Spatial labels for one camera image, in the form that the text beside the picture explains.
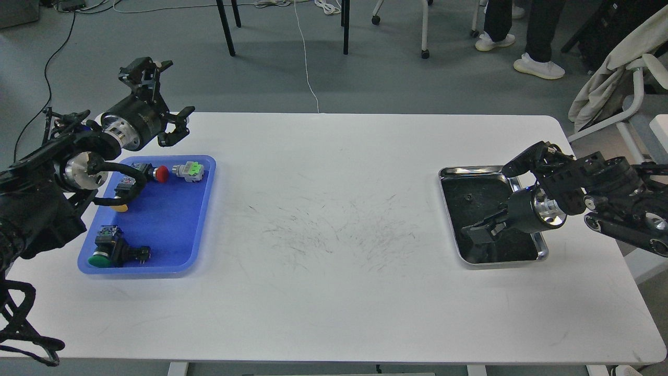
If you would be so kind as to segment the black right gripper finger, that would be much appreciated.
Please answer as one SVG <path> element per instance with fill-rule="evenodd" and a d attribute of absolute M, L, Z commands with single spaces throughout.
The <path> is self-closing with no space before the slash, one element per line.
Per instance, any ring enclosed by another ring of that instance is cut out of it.
<path fill-rule="evenodd" d="M 499 224 L 506 221 L 508 216 L 508 209 L 501 209 L 496 213 L 490 214 L 489 216 L 484 217 L 484 219 L 471 224 L 469 226 L 464 226 L 461 228 L 461 231 L 491 231 L 496 228 Z"/>
<path fill-rule="evenodd" d="M 508 229 L 507 223 L 482 222 L 463 227 L 463 234 L 474 244 L 487 244 L 498 241 Z"/>

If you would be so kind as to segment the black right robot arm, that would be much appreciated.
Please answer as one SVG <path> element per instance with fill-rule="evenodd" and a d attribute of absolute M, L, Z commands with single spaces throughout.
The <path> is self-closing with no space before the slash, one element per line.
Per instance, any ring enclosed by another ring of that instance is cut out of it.
<path fill-rule="evenodd" d="M 491 243 L 507 229 L 538 233 L 558 229 L 566 217 L 584 214 L 589 229 L 666 257 L 665 164 L 630 164 L 599 152 L 577 159 L 540 141 L 501 172 L 507 178 L 532 173 L 533 186 L 510 195 L 500 210 L 462 228 L 474 244 Z"/>

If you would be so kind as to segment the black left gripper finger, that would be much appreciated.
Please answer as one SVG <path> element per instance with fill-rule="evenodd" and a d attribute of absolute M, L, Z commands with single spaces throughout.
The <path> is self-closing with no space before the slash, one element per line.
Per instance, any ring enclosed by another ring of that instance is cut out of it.
<path fill-rule="evenodd" d="M 160 147 L 173 147 L 182 139 L 190 134 L 187 127 L 188 118 L 196 110 L 195 107 L 184 107 L 179 113 L 173 114 L 171 112 L 164 112 L 159 114 L 159 119 L 162 124 L 162 130 L 157 134 L 158 145 Z M 173 124 L 174 129 L 167 132 L 168 124 Z"/>
<path fill-rule="evenodd" d="M 172 60 L 155 62 L 150 57 L 136 58 L 129 66 L 120 67 L 118 78 L 131 89 L 131 95 L 143 102 L 158 102 L 160 74 L 173 65 Z"/>

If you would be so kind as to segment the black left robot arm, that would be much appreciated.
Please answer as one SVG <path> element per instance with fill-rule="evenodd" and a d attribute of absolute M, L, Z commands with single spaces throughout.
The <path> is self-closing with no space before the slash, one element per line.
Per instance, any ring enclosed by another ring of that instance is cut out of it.
<path fill-rule="evenodd" d="M 59 366 L 57 353 L 65 345 L 29 324 L 36 290 L 24 281 L 8 280 L 7 271 L 16 259 L 62 248 L 84 233 L 81 217 L 91 203 L 123 206 L 140 195 L 148 180 L 167 181 L 165 166 L 135 168 L 114 159 L 124 149 L 141 150 L 154 138 L 160 147 L 172 147 L 189 135 L 194 107 L 172 114 L 160 95 L 160 74 L 172 64 L 139 57 L 121 67 L 118 78 L 131 93 L 102 113 L 100 122 L 89 119 L 89 110 L 59 114 L 46 109 L 47 136 L 41 147 L 2 171 L 2 316 L 7 322 L 2 341 L 43 348 L 46 357 L 26 355 L 46 366 Z"/>

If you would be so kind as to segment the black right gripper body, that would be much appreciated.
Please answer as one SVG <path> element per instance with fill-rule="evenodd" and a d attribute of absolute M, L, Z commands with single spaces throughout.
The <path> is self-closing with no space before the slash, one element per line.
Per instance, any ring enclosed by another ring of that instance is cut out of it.
<path fill-rule="evenodd" d="M 549 198 L 539 186 L 527 186 L 511 194 L 506 211 L 506 226 L 524 233 L 558 229 L 567 217 L 556 200 Z"/>

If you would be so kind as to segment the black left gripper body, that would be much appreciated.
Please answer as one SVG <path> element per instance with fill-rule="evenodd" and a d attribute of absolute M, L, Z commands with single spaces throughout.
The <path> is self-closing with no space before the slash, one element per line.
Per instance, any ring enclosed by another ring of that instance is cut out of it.
<path fill-rule="evenodd" d="M 161 109 L 135 96 L 126 96 L 101 114 L 103 131 L 115 136 L 121 147 L 139 151 L 166 128 Z"/>

